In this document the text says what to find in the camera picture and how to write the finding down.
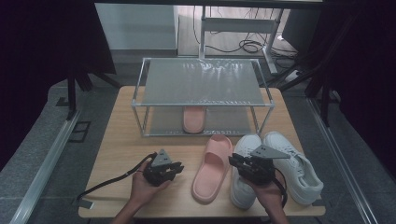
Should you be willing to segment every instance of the gray floor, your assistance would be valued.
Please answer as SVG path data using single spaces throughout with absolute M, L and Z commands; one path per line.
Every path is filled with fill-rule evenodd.
M 140 64 L 116 64 L 117 76 L 122 85 L 134 85 Z M 78 120 L 80 129 L 89 123 L 86 135 L 75 132 L 59 159 L 29 223 L 108 223 L 109 218 L 85 219 L 78 216 L 73 199 L 87 184 L 91 169 L 105 133 L 106 124 L 116 100 L 118 90 L 92 76 L 93 90 L 78 90 Z M 290 217 L 290 223 L 364 223 L 356 199 L 350 192 L 336 159 L 304 96 L 302 83 L 283 92 L 292 121 L 306 156 L 313 163 L 319 178 L 324 182 L 322 203 L 326 214 L 322 217 Z M 45 159 L 50 146 L 64 124 L 68 109 L 61 103 L 67 98 L 65 82 L 49 90 L 49 100 L 32 131 L 29 132 L 15 156 L 0 174 L 0 223 L 8 223 Z M 396 223 L 396 185 L 387 175 L 373 152 L 348 124 L 338 109 L 330 106 L 329 121 L 333 136 L 346 163 L 366 197 L 377 223 Z M 139 219 L 136 223 L 201 223 L 198 219 Z M 255 223 L 257 219 L 205 219 L 207 223 Z

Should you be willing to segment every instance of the white shoe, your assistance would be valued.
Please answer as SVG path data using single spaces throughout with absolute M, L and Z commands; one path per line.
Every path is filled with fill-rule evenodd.
M 234 153 L 243 157 L 250 157 L 250 152 L 262 145 L 262 140 L 257 134 L 243 136 L 236 144 Z M 256 200 L 256 193 L 246 184 L 238 174 L 238 169 L 233 167 L 233 183 L 231 184 L 231 201 L 241 209 L 249 209 Z
M 281 133 L 268 133 L 262 143 L 290 155 L 289 159 L 274 159 L 274 166 L 285 176 L 291 197 L 300 204 L 314 202 L 323 189 L 323 183 L 311 162 Z

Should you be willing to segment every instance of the pink slipper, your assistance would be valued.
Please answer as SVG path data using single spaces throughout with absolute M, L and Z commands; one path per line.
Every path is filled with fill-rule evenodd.
M 184 106 L 183 129 L 186 133 L 200 133 L 205 127 L 205 106 Z
M 206 144 L 201 167 L 192 182 L 192 196 L 201 203 L 211 203 L 219 193 L 233 154 L 233 144 L 223 134 L 213 135 Z

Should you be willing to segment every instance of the human hand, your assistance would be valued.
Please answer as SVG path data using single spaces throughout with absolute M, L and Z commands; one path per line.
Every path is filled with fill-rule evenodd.
M 159 187 L 152 186 L 146 178 L 143 176 L 143 171 L 148 165 L 148 161 L 145 161 L 134 173 L 132 177 L 132 189 L 131 196 L 127 204 L 119 211 L 119 213 L 112 220 L 112 224 L 126 224 L 131 223 L 132 218 L 137 211 L 145 204 L 149 203 L 154 195 L 171 183 L 170 180 L 163 182 Z
M 285 179 L 278 170 L 276 170 L 276 179 L 285 186 Z M 253 188 L 257 199 L 266 210 L 282 208 L 282 193 L 273 181 L 262 186 L 255 185 L 247 179 L 244 181 Z
M 149 162 L 145 161 L 139 167 L 137 172 L 134 173 L 132 178 L 132 189 L 129 203 L 137 204 L 139 207 L 149 203 L 157 192 L 166 189 L 171 183 L 170 180 L 167 180 L 159 187 L 152 186 L 143 176 L 143 171 L 148 164 Z

